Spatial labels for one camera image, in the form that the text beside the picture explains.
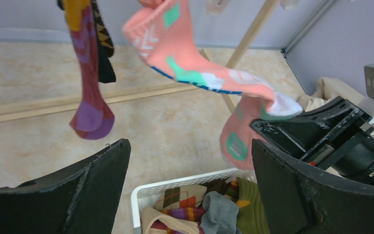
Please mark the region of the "white plastic sock hanger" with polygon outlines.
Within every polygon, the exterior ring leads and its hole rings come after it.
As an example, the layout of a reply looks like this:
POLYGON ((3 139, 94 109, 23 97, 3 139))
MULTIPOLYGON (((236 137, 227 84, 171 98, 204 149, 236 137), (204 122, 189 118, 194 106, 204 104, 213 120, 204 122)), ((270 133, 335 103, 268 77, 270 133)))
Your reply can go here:
MULTIPOLYGON (((206 2, 206 12, 209 15, 220 15, 230 3, 230 0, 208 0, 206 2)), ((299 0, 281 0, 280 6, 284 10, 294 8, 299 0)))

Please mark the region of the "maroon striped beige sock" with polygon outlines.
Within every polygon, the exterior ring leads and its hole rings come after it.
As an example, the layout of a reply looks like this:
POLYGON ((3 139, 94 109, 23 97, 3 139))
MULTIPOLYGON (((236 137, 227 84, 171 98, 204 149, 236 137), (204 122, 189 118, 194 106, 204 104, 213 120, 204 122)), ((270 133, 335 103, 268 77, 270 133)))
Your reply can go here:
POLYGON ((146 207, 141 212, 141 228, 144 234, 202 234, 203 208, 180 208, 158 211, 146 207))

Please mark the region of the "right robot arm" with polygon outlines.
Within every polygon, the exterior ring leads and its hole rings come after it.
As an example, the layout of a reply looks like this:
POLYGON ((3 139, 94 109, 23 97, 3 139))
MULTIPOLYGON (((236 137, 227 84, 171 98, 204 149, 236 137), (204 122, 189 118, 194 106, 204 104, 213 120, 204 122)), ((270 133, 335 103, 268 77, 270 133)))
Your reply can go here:
POLYGON ((255 119, 251 128, 284 153, 342 177, 374 185, 371 116, 343 99, 287 120, 255 119))

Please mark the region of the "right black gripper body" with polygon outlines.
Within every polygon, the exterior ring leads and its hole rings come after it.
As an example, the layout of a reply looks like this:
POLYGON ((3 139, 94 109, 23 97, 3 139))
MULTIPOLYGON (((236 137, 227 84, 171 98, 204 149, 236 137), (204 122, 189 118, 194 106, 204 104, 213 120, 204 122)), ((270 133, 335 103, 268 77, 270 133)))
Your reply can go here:
POLYGON ((371 117, 350 101, 329 103, 290 119, 290 155, 317 166, 331 166, 369 133, 371 117))

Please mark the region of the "grey sock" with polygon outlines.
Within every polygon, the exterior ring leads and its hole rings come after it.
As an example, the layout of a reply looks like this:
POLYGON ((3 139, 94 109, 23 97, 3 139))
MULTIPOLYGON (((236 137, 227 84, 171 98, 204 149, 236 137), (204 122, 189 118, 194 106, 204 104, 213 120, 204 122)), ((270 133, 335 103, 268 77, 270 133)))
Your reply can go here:
POLYGON ((240 234, 237 226, 238 206, 218 192, 205 195, 202 203, 205 210, 200 227, 205 234, 240 234))

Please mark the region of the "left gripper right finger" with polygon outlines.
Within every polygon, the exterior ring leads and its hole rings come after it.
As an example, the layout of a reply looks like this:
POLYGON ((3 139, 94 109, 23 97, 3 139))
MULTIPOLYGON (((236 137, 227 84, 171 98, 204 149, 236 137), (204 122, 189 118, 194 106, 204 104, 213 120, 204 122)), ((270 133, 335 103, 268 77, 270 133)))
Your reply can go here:
POLYGON ((257 183, 272 234, 374 234, 374 186, 344 179, 252 142, 257 183))

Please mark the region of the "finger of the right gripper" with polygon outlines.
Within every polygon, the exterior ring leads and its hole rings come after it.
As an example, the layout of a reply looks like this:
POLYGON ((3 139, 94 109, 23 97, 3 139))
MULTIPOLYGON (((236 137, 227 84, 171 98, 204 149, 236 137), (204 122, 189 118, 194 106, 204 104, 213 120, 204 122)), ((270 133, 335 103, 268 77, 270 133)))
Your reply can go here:
POLYGON ((267 142, 295 158, 313 158, 312 134, 309 127, 313 119, 294 117, 286 120, 255 119, 251 128, 267 142))

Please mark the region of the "pink patterned sock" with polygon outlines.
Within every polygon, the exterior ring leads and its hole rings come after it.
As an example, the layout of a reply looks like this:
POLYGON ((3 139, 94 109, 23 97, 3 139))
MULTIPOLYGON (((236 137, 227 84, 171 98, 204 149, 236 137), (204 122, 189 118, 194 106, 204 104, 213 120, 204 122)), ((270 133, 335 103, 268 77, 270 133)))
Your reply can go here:
POLYGON ((254 168, 252 140, 261 136, 251 129, 252 121, 289 119, 303 111, 266 80, 205 59, 194 44, 186 0, 166 0, 154 7, 143 7, 122 31, 141 60, 162 75, 208 91, 241 96, 220 135, 223 156, 238 169, 254 168))

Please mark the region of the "olive green striped sock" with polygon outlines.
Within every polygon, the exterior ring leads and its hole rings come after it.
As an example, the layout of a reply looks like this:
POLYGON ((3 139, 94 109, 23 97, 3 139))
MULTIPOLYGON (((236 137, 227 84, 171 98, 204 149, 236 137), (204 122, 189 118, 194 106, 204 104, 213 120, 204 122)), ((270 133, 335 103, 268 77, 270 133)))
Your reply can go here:
POLYGON ((236 177, 228 183, 225 196, 239 208, 237 227, 243 234, 270 233, 257 183, 236 177))

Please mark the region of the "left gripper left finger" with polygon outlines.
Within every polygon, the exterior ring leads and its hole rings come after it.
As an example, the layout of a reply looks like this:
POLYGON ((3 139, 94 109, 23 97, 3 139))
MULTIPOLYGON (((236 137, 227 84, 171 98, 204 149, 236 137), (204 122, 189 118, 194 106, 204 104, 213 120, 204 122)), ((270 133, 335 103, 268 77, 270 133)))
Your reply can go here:
POLYGON ((0 234, 110 234, 130 154, 123 138, 46 176, 0 188, 0 234))

